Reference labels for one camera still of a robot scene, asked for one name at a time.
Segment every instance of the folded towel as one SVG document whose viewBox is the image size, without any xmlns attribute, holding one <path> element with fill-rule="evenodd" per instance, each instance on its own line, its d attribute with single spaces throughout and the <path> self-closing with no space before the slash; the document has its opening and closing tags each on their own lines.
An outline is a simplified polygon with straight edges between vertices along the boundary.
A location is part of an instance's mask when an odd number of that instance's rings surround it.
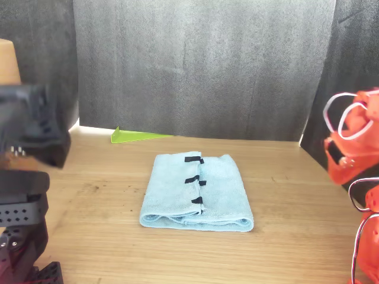
<svg viewBox="0 0 379 284">
<path fill-rule="evenodd" d="M 238 168 L 229 155 L 158 155 L 140 214 L 145 227 L 202 231 L 253 228 Z"/>
</svg>

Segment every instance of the table surface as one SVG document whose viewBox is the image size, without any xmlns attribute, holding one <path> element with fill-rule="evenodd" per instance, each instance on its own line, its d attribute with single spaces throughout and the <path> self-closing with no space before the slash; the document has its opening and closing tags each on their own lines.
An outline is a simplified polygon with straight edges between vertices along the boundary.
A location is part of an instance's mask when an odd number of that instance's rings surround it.
<svg viewBox="0 0 379 284">
<path fill-rule="evenodd" d="M 255 220 L 251 232 L 139 224 L 155 156 L 193 150 L 235 160 Z M 108 135 L 75 130 L 65 168 L 48 172 L 49 243 L 36 264 L 59 261 L 65 284 L 349 279 L 361 215 L 298 143 L 168 137 L 111 144 Z"/>
</svg>

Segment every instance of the gray backdrop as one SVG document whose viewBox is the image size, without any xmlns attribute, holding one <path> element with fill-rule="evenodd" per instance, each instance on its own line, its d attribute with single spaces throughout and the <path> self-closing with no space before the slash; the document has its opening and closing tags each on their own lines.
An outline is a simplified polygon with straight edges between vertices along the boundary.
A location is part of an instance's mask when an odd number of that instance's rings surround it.
<svg viewBox="0 0 379 284">
<path fill-rule="evenodd" d="M 78 119 L 72 0 L 0 0 L 0 38 L 14 43 L 23 83 L 50 84 L 67 127 Z"/>
<path fill-rule="evenodd" d="M 332 0 L 74 0 L 81 124 L 299 140 Z"/>
</svg>

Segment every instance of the wire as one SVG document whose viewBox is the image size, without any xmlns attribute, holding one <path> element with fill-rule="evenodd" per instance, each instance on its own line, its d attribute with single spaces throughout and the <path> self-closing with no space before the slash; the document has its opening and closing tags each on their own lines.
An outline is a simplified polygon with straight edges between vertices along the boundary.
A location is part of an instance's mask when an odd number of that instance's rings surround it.
<svg viewBox="0 0 379 284">
<path fill-rule="evenodd" d="M 337 93 L 336 95 L 332 96 L 327 101 L 327 103 L 326 103 L 326 105 L 324 107 L 324 110 L 323 110 L 323 116 L 324 116 L 324 120 L 325 120 L 326 126 L 328 127 L 328 129 L 329 129 L 330 132 L 334 132 L 334 129 L 333 129 L 332 124 L 330 123 L 330 119 L 329 119 L 329 116 L 327 115 L 327 111 L 329 110 L 330 105 L 332 104 L 332 102 L 336 98 L 339 98 L 340 96 L 356 96 L 356 94 L 354 94 L 354 93 Z"/>
<path fill-rule="evenodd" d="M 371 95 L 379 95 L 379 89 L 374 88 L 372 91 L 365 91 L 366 96 L 371 96 Z"/>
<path fill-rule="evenodd" d="M 351 136 L 348 136 L 348 137 L 344 137 L 342 135 L 342 127 L 343 127 L 343 124 L 346 120 L 346 117 L 348 116 L 349 112 L 355 108 L 355 107 L 363 107 L 364 109 L 367 110 L 367 107 L 362 104 L 361 102 L 355 102 L 354 104 L 351 104 L 350 106 L 348 106 L 346 108 L 346 110 L 343 112 L 342 116 L 341 116 L 341 120 L 339 121 L 339 124 L 338 124 L 338 134 L 341 136 L 342 139 L 345 139 L 345 140 L 353 140 L 353 139 L 356 139 L 357 137 L 361 136 L 363 133 L 365 133 L 371 126 L 372 124 L 374 123 L 373 120 L 370 120 L 366 126 L 364 128 L 362 128 L 362 130 L 358 131 L 357 133 L 351 135 Z"/>
<path fill-rule="evenodd" d="M 359 225 L 358 231 L 356 232 L 353 258 L 351 261 L 351 283 L 353 284 L 355 283 L 355 263 L 356 263 L 356 256 L 358 255 L 359 240 L 361 239 L 362 230 L 365 227 L 365 224 L 367 223 L 367 221 L 375 217 L 379 217 L 379 213 L 373 213 L 372 215 L 364 219 L 361 225 Z"/>
<path fill-rule="evenodd" d="M 355 201 L 351 195 L 351 187 L 353 185 L 356 185 L 357 183 L 360 183 L 360 182 L 379 182 L 379 177 L 366 177 L 364 179 L 357 179 L 356 181 L 352 182 L 351 185 L 349 186 L 349 190 L 348 190 L 348 193 L 349 193 L 349 197 L 350 197 L 350 200 L 351 202 L 353 203 L 354 207 L 359 211 L 359 212 L 370 212 L 371 209 L 370 208 L 359 208 L 356 204 L 355 204 Z"/>
</svg>

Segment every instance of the mounting hole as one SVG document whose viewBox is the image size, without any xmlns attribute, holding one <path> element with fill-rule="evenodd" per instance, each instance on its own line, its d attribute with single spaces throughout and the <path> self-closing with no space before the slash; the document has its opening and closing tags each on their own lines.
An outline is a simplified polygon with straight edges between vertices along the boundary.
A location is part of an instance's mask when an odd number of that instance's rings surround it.
<svg viewBox="0 0 379 284">
<path fill-rule="evenodd" d="M 43 120 L 43 121 L 41 121 L 40 126 L 45 127 L 48 123 L 49 122 L 47 120 Z"/>
</svg>

